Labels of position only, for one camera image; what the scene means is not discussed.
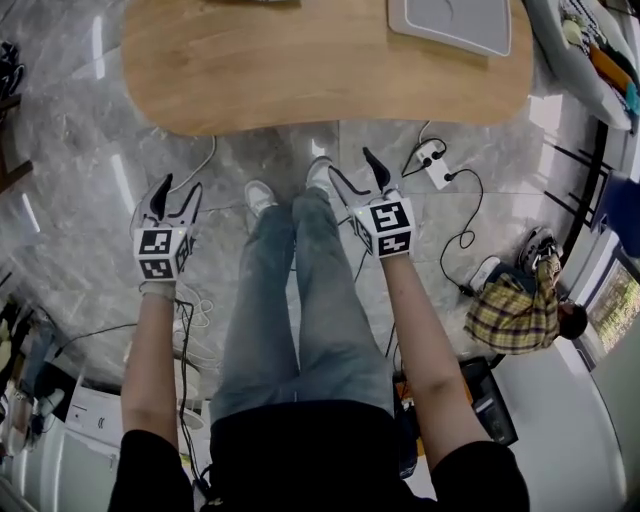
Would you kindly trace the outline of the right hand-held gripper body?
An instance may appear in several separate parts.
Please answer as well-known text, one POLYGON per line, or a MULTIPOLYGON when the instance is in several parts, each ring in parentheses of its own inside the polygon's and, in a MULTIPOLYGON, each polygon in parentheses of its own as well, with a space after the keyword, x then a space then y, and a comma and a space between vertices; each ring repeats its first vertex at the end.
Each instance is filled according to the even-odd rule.
POLYGON ((416 221, 411 200, 398 190, 373 198, 362 206, 348 206, 354 233, 374 258, 411 255, 416 221))

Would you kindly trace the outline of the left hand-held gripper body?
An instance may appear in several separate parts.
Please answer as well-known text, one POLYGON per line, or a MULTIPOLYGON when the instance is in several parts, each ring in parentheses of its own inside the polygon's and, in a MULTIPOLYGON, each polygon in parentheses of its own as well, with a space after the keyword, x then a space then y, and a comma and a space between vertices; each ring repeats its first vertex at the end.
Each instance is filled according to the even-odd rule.
POLYGON ((144 281, 177 281, 193 253, 193 226, 197 215, 132 218, 133 254, 144 281))

